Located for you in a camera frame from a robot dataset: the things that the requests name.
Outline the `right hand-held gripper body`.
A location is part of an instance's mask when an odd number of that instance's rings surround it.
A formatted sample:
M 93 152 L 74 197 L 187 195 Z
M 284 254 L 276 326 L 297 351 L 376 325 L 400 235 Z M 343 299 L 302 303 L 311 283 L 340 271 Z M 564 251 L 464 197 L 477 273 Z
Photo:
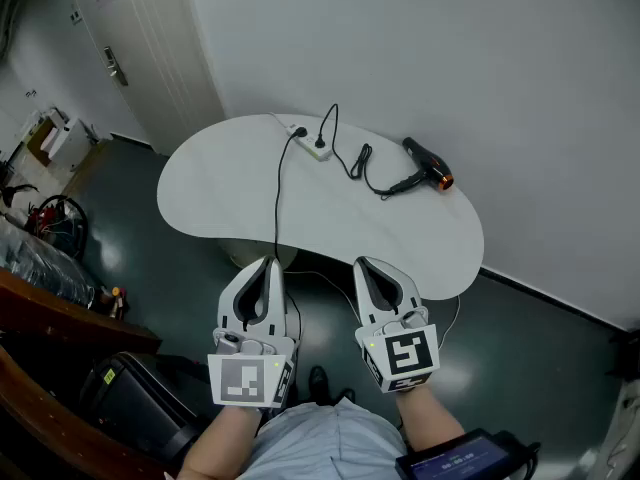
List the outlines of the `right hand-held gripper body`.
M 436 326 L 425 307 L 362 326 L 355 339 L 382 393 L 411 390 L 440 368 Z

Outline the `white power strip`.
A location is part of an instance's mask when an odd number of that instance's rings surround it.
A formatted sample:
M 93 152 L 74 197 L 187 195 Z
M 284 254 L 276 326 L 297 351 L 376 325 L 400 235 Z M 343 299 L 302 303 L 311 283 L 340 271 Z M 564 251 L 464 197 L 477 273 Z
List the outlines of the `white power strip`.
M 297 125 L 288 125 L 285 127 L 285 131 L 288 137 L 293 137 L 292 134 L 294 130 L 299 127 Z M 325 142 L 324 148 L 317 148 L 314 146 L 314 143 L 318 136 L 307 130 L 307 135 L 305 137 L 297 137 L 294 138 L 294 141 L 303 148 L 307 153 L 309 153 L 314 159 L 318 161 L 326 161 L 332 155 L 331 146 Z

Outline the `white box appliance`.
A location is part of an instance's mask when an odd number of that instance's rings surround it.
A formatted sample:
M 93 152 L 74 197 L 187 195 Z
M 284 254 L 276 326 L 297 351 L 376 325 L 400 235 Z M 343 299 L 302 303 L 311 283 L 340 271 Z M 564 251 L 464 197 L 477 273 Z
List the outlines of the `white box appliance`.
M 71 118 L 58 133 L 48 151 L 51 162 L 57 166 L 75 171 L 89 154 L 92 143 L 83 122 Z

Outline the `person's right forearm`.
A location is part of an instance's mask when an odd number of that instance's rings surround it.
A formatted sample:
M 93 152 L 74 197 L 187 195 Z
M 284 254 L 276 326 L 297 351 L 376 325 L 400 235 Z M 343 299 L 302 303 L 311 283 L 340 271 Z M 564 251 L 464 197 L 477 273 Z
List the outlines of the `person's right forearm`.
M 414 451 L 423 451 L 461 437 L 465 431 L 426 384 L 395 395 L 405 434 Z

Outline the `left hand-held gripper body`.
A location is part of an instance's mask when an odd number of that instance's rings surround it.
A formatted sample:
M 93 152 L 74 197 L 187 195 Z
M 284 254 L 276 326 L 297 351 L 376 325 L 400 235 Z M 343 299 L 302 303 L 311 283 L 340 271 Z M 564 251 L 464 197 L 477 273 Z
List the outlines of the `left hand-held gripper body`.
M 294 379 L 298 342 L 288 336 L 252 336 L 218 328 L 207 356 L 215 404 L 281 408 Z

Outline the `open cardboard box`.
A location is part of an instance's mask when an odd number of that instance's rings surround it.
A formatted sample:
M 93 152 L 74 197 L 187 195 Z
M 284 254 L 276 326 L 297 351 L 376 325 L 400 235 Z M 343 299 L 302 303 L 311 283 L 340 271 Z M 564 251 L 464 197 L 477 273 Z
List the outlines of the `open cardboard box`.
M 50 118 L 44 118 L 36 123 L 28 132 L 26 147 L 28 151 L 44 166 L 50 164 L 48 153 L 41 149 L 45 139 L 54 130 L 54 123 Z

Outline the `black orange hair dryer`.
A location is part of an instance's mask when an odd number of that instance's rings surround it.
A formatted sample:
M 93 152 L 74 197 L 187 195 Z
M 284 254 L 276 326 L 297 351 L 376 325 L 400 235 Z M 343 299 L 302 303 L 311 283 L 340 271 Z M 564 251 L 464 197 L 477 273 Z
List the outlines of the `black orange hair dryer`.
M 417 166 L 417 172 L 391 186 L 392 195 L 409 191 L 426 184 L 437 191 L 447 191 L 454 184 L 454 177 L 447 163 L 437 154 L 421 146 L 411 137 L 402 141 L 402 147 Z

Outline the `black case with yellow label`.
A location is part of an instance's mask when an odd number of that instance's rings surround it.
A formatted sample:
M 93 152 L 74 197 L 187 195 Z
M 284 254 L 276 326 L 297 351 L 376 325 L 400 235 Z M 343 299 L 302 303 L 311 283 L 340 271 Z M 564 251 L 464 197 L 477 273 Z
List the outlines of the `black case with yellow label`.
M 81 416 L 109 437 L 178 466 L 218 413 L 207 367 L 182 356 L 121 352 L 95 365 Z

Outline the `person's left forearm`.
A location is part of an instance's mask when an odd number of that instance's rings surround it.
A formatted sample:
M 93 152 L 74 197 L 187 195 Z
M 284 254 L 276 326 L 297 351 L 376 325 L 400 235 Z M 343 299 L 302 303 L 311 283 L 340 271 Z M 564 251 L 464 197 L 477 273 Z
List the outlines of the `person's left forearm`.
M 176 480 L 235 480 L 262 419 L 255 408 L 225 406 L 187 453 Z

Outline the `dark brown wooden counter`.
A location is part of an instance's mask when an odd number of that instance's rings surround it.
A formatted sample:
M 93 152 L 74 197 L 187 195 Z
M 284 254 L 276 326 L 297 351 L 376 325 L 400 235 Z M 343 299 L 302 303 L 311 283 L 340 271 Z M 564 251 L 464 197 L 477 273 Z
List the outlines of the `dark brown wooden counter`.
M 155 353 L 162 340 L 144 327 L 65 301 L 0 268 L 0 330 L 45 338 L 88 355 Z M 92 427 L 34 381 L 0 346 L 0 409 L 39 444 L 94 480 L 166 480 L 164 465 Z

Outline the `black wrist screen device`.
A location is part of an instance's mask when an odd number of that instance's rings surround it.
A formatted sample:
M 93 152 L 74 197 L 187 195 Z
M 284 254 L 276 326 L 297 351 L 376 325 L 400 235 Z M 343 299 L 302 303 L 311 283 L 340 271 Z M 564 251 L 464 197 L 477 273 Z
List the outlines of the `black wrist screen device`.
M 510 480 L 537 470 L 539 442 L 525 445 L 508 431 L 491 434 L 478 428 L 435 447 L 396 459 L 402 480 Z

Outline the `person's light blue shirt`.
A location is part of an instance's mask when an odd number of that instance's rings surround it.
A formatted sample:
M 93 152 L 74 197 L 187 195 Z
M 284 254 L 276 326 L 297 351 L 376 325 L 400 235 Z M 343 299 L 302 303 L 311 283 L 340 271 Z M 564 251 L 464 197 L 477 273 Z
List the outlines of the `person's light blue shirt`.
M 386 419 L 348 401 L 290 408 L 258 432 L 237 480 L 401 480 L 406 453 Z

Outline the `small red yellow bottle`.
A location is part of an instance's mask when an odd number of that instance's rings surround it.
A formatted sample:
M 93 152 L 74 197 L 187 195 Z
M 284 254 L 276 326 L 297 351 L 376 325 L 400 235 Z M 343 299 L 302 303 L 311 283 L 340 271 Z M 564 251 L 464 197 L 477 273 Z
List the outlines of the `small red yellow bottle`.
M 113 287 L 110 291 L 106 288 L 97 296 L 96 311 L 116 320 L 123 320 L 128 309 L 126 290 Z

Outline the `white door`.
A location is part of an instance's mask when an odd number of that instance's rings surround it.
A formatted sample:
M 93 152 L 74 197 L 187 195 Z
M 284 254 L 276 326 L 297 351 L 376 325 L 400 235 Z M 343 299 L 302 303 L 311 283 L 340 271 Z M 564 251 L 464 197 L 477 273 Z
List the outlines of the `white door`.
M 110 77 L 156 152 L 170 156 L 224 119 L 191 0 L 75 1 L 108 74 L 106 46 L 126 74 L 127 87 Z

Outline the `plastic wrapped bundle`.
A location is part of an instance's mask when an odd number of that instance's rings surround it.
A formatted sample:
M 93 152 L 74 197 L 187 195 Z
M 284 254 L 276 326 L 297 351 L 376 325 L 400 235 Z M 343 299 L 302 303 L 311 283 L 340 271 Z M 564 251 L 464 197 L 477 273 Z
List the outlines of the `plastic wrapped bundle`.
M 0 214 L 0 267 L 68 302 L 90 308 L 97 285 L 66 253 L 19 229 Z

